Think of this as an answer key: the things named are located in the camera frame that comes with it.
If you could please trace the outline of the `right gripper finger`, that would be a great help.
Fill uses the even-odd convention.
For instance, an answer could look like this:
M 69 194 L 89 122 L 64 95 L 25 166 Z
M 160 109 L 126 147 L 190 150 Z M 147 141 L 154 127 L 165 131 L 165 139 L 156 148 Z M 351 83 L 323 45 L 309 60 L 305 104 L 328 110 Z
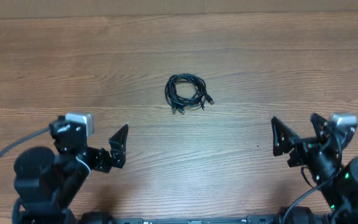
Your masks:
M 315 131 L 316 137 L 319 140 L 327 140 L 327 126 L 328 126 L 328 120 L 323 118 L 317 113 L 313 113 L 310 117 L 310 121 L 313 125 L 313 129 Z
M 273 131 L 273 155 L 281 156 L 289 153 L 297 144 L 300 137 L 278 117 L 271 119 Z

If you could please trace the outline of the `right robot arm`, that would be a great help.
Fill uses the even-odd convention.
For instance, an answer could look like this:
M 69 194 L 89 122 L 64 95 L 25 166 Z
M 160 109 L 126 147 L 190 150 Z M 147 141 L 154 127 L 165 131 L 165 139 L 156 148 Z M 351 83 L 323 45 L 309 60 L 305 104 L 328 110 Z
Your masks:
M 275 223 L 358 223 L 358 156 L 343 165 L 343 152 L 358 127 L 357 117 L 334 113 L 329 119 L 313 113 L 310 117 L 315 136 L 301 138 L 282 120 L 271 119 L 273 154 L 288 154 L 289 167 L 308 170 L 311 187 L 274 218 Z M 299 203 L 319 191 L 330 207 L 330 213 L 316 215 Z

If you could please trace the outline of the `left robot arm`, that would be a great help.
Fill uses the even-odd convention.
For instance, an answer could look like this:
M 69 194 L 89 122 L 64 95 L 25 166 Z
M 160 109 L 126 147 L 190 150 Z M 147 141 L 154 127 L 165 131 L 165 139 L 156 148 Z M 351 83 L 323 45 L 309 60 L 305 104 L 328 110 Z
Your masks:
M 76 218 L 69 205 L 93 171 L 108 173 L 126 162 L 124 125 L 109 138 L 110 151 L 88 146 L 92 121 L 76 121 L 72 114 L 59 116 L 49 124 L 57 153 L 37 146 L 23 152 L 15 161 L 14 188 L 19 195 L 13 223 L 112 223 L 108 212 L 88 212 Z

